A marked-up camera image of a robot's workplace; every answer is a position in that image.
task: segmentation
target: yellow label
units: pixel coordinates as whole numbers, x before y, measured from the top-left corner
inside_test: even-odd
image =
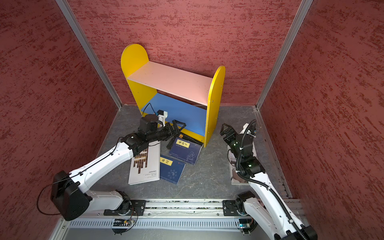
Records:
[[[160,157],[160,162],[165,163],[165,164],[167,164],[167,165],[169,165],[169,166],[171,166],[172,163],[173,163],[172,160],[168,160],[168,159],[165,159],[165,158],[163,158],[163,157]]]
[[[179,144],[180,146],[189,148],[189,143],[181,141],[181,140],[177,140],[176,144]]]

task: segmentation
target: shelf board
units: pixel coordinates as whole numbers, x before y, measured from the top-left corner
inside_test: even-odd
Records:
[[[205,106],[212,83],[212,78],[151,61],[127,79]]]
[[[186,123],[186,129],[205,136],[205,122],[207,111],[191,104],[157,93],[150,101],[155,112],[163,110],[168,112],[167,121],[178,120]],[[145,113],[153,114],[151,106],[145,109]]]

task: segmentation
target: dark blue book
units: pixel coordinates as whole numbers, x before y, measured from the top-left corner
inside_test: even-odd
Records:
[[[169,150],[169,155],[195,165],[202,146],[179,137]]]
[[[160,155],[160,178],[173,184],[179,182],[180,176],[183,173],[185,163]]]

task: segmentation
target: blue shelf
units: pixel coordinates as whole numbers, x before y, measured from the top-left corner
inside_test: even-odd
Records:
[[[157,93],[148,103],[151,103],[155,112],[158,110],[168,112],[166,121],[172,122],[172,120],[178,120],[180,122],[185,122],[187,125],[185,128],[187,130],[205,136],[205,122],[207,118],[207,111],[205,109],[198,108],[160,93]],[[153,113],[151,106],[148,106],[145,109],[145,113]]]

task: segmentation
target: red wall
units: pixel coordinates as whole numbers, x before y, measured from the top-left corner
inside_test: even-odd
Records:
[[[262,106],[320,239],[384,236],[384,2],[314,0]]]
[[[121,71],[139,43],[154,62],[213,77],[227,68],[222,104],[255,104],[301,0],[68,0],[123,103]]]
[[[38,193],[96,156],[117,108],[55,1],[2,1],[0,32],[0,239],[47,239]]]

